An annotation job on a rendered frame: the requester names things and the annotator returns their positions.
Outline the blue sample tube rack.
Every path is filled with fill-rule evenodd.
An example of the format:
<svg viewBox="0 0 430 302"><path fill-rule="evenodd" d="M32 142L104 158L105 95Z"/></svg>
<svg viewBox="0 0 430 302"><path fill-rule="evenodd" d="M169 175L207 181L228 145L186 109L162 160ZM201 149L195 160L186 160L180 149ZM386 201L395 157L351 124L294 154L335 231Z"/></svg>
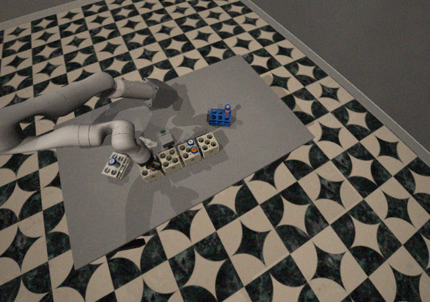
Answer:
<svg viewBox="0 0 430 302"><path fill-rule="evenodd" d="M212 112L213 110L215 110L216 112ZM223 112L219 112L219 111L223 111ZM228 118L225 118L226 116ZM230 127L230 117L231 117L231 110L230 110L230 114L226 115L225 110L211 109L211 111L210 111L210 125Z"/></svg>

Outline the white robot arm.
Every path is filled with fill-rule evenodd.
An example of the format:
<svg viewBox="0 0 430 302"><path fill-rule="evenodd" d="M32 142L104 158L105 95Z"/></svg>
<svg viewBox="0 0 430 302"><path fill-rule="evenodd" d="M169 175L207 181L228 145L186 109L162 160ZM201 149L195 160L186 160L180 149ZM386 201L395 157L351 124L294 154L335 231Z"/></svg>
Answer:
<svg viewBox="0 0 430 302"><path fill-rule="evenodd" d="M108 73L91 76L49 91L41 96L0 108L0 155L12 155L60 147L100 146L112 135L115 150L129 154L136 163L145 163L150 149L159 144L145 137L135 137L134 124L114 120L101 124L70 124L41 136L27 136L20 123L33 116L63 117L79 109L93 96L149 100L153 88L145 82L115 79Z"/></svg>

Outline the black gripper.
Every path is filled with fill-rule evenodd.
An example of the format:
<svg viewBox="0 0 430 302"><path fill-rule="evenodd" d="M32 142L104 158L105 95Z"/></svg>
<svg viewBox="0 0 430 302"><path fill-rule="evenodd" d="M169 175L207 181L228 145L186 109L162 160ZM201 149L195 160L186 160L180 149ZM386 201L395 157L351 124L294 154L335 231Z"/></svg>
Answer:
<svg viewBox="0 0 430 302"><path fill-rule="evenodd" d="M151 152L150 152L151 153ZM159 161L158 163L153 159L153 154L151 153L150 158L148 161L146 161L145 163L138 163L138 165L142 165L142 166L150 166L152 168L155 168L157 171L160 170L162 163ZM156 165L156 166L155 166Z"/></svg>

